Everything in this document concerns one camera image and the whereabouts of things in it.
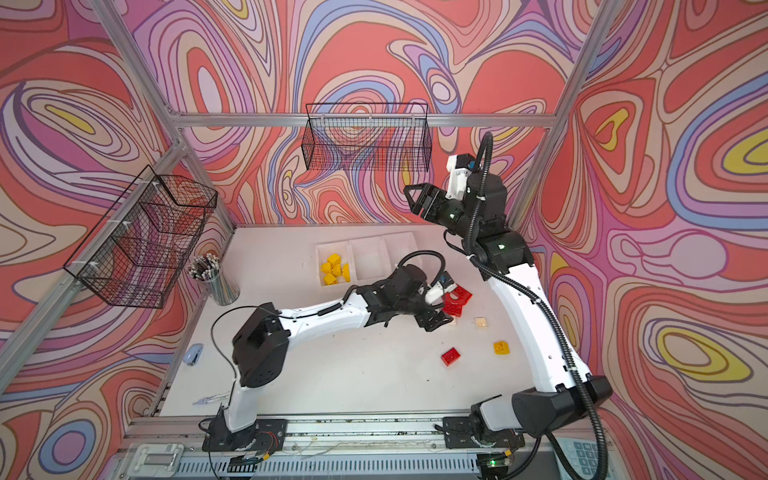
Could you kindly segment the yellow tall lego brick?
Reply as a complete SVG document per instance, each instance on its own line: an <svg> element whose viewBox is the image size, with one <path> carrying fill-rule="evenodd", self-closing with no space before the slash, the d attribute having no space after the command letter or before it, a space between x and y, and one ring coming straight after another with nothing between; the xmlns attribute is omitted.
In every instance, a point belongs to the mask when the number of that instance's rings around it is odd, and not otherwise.
<svg viewBox="0 0 768 480"><path fill-rule="evenodd" d="M330 264L332 267L337 267L337 266L340 266L340 265L341 265L342 259L341 259L341 256L340 256L339 254L331 254L331 255L330 255L328 258L327 258L327 262L328 262L328 263L329 263L329 264Z"/></svg>

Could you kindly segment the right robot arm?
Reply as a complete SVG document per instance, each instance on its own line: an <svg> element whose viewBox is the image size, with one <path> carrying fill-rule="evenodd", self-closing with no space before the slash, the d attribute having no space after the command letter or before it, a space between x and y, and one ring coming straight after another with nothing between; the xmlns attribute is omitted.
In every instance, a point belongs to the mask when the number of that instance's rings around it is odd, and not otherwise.
<svg viewBox="0 0 768 480"><path fill-rule="evenodd" d="M501 301L531 368L531 388L478 404L485 428L540 437L588 417L612 396L609 380L593 374L565 336L530 249L508 227L507 189L498 176L472 173L458 195L429 183L407 185L404 194L413 214L461 238L461 253Z"/></svg>

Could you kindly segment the yellow lego brick front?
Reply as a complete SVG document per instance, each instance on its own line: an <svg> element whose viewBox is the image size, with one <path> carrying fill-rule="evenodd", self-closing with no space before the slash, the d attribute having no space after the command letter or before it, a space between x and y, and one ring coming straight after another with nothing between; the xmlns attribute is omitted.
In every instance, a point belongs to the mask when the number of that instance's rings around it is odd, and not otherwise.
<svg viewBox="0 0 768 480"><path fill-rule="evenodd" d="M493 344L494 353L496 355L509 355L510 347L506 341L497 341Z"/></svg>

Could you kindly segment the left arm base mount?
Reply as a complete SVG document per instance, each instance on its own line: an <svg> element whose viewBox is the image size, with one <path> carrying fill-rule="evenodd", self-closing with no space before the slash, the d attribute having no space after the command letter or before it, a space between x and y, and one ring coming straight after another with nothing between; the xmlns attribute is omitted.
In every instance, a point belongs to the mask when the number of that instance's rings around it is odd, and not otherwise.
<svg viewBox="0 0 768 480"><path fill-rule="evenodd" d="M256 418L239 431L231 430L225 422L224 409L215 417L203 418L198 428L205 434L202 449L205 452L256 452L273 454L281 451L286 439L286 419Z"/></svg>

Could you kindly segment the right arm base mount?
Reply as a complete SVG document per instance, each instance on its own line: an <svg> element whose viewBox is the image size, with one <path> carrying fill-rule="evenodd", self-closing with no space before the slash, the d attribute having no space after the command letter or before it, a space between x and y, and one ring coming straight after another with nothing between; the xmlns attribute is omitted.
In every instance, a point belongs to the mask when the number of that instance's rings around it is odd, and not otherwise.
<svg viewBox="0 0 768 480"><path fill-rule="evenodd" d="M477 402L470 407L468 415L446 416L433 428L443 436L448 449L503 448L515 452L526 444L523 434L514 428L492 430L481 413L481 407L487 402L500 398L501 395L496 395Z"/></svg>

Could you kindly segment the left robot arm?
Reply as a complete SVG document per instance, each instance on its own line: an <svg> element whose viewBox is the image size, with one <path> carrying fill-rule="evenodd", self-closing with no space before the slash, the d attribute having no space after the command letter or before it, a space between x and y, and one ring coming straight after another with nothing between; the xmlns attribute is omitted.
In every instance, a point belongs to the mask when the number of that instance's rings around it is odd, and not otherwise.
<svg viewBox="0 0 768 480"><path fill-rule="evenodd" d="M401 315L432 332L452 321L443 311L443 296L457 288L447 272L430 281L419 267L406 264L385 279L350 286L338 300L299 309L256 307L232 340L236 376L223 408L227 429L239 432L255 423L253 391L277 379L291 348L345 330L386 326Z"/></svg>

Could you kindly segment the red arch lego piece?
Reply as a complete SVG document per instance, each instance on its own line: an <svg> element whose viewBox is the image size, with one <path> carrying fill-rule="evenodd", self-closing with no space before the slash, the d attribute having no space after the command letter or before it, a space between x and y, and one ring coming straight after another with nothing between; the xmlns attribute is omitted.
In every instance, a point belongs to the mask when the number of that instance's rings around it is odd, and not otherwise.
<svg viewBox="0 0 768 480"><path fill-rule="evenodd" d="M469 303L472 293L457 285L457 288L443 297L443 307L446 304L461 305L463 308Z"/></svg>

